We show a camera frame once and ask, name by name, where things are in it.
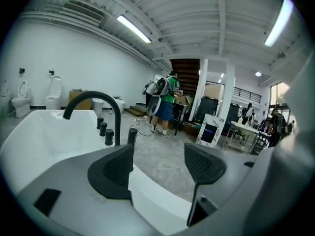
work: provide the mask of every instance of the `railing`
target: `railing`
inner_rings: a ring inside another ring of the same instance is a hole
[[[206,85],[216,85],[216,84],[221,84],[221,83],[206,81]],[[249,92],[247,90],[240,89],[240,88],[233,88],[232,94],[241,98],[245,98],[247,100],[257,102],[257,103],[260,103],[260,99],[261,99],[261,95],[253,93],[253,92]]]

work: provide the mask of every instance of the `air vent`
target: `air vent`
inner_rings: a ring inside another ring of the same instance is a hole
[[[99,22],[104,18],[104,13],[102,11],[75,0],[72,2],[64,2],[63,8],[71,10],[75,14],[85,15],[89,18],[93,18]]]

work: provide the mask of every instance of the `black knob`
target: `black knob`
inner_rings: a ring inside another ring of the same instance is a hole
[[[107,128],[107,123],[105,122],[101,122],[100,126],[100,131],[99,131],[99,135],[100,136],[105,136],[105,132],[106,132],[106,128]]]
[[[132,144],[133,148],[136,143],[137,133],[138,130],[136,128],[129,129],[127,144]]]
[[[97,117],[97,126],[96,126],[97,129],[99,129],[99,125],[100,125],[100,123],[103,122],[103,121],[104,121],[104,118],[103,118],[103,117]]]
[[[105,145],[112,145],[113,144],[113,136],[114,131],[112,129],[107,129],[105,132]]]

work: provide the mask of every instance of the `green shirt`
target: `green shirt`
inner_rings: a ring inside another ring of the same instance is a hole
[[[174,103],[175,101],[174,92],[179,91],[179,82],[173,77],[170,78],[168,81],[171,84],[171,90],[167,96],[161,97],[161,100]]]

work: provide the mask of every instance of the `cable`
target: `cable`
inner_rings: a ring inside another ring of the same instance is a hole
[[[130,127],[129,127],[129,129],[131,129],[131,127],[133,127],[133,126],[139,126],[140,125],[140,121],[138,120],[138,124],[134,124],[134,125],[131,125]],[[144,134],[142,134],[139,130],[138,130],[138,133],[140,133],[140,135],[143,135],[143,136],[152,136],[154,133],[152,133],[151,135],[144,135]]]

